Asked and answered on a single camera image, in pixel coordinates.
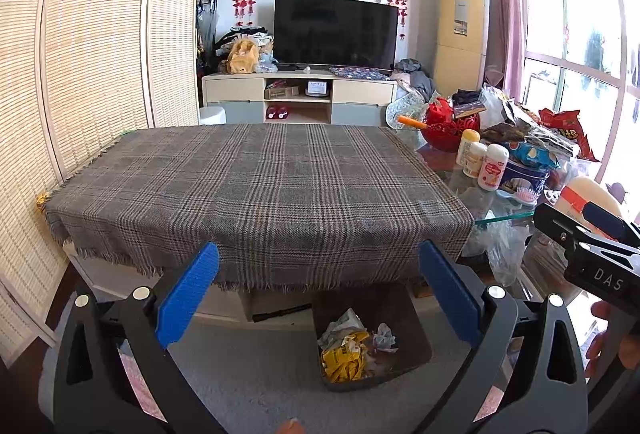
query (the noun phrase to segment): gray plaid tablecloth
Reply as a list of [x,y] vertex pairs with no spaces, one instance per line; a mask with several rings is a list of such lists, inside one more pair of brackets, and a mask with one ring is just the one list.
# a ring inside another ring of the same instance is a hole
[[46,205],[59,242],[153,274],[220,251],[222,287],[329,289],[418,275],[417,245],[452,260],[474,224],[393,130],[220,125],[139,130]]

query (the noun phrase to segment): air conditioner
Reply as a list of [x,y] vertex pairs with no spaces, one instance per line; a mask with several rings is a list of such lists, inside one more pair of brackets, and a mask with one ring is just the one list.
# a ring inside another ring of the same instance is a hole
[[440,0],[434,80],[438,92],[482,86],[489,33],[489,0]]

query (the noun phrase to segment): red basket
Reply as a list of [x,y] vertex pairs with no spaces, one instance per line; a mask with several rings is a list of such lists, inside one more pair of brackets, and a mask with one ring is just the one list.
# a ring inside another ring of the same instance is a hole
[[462,133],[467,129],[480,130],[480,117],[478,114],[443,124],[431,124],[426,129],[423,129],[421,133],[432,147],[444,152],[458,152]]

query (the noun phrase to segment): flat screen tv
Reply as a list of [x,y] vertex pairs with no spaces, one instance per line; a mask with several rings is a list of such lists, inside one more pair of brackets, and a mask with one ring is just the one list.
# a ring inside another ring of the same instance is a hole
[[391,70],[398,8],[362,0],[276,0],[274,56],[283,64]]

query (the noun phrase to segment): orange handle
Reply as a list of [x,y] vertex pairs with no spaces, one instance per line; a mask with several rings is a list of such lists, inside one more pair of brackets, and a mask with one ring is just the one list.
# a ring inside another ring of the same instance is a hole
[[418,122],[418,120],[414,120],[413,118],[409,118],[408,116],[399,115],[397,120],[400,124],[405,124],[409,127],[415,127],[416,129],[427,128],[427,124],[425,124],[424,122]]

